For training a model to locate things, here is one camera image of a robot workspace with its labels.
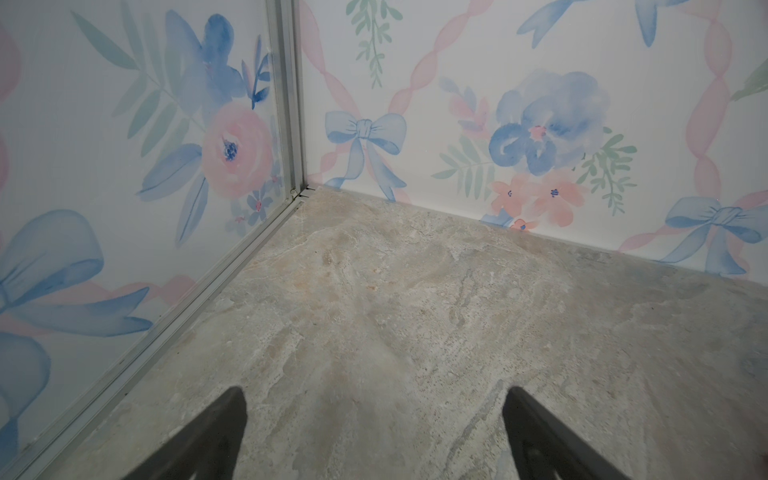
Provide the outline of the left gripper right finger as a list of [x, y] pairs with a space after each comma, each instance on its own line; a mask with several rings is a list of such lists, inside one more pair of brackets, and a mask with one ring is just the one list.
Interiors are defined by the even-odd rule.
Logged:
[[627, 477], [519, 386], [508, 390], [502, 418], [521, 479]]

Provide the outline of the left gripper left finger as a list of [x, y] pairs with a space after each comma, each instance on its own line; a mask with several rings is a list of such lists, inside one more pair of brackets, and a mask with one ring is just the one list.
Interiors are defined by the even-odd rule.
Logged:
[[247, 420], [244, 392], [232, 386], [126, 477], [231, 479]]

